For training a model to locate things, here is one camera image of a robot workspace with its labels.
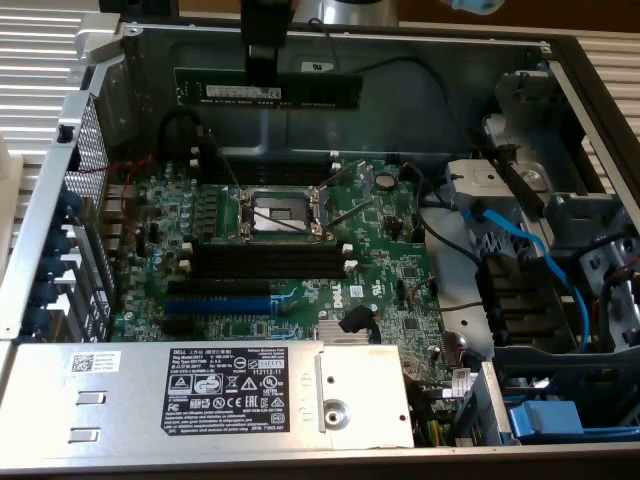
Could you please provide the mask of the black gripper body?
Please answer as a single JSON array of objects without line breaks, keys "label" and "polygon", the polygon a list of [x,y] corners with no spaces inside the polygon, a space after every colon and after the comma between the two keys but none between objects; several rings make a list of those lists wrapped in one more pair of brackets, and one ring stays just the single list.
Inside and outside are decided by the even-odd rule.
[{"label": "black gripper body", "polygon": [[291,22],[290,0],[241,0],[241,36],[247,45],[282,46]]}]

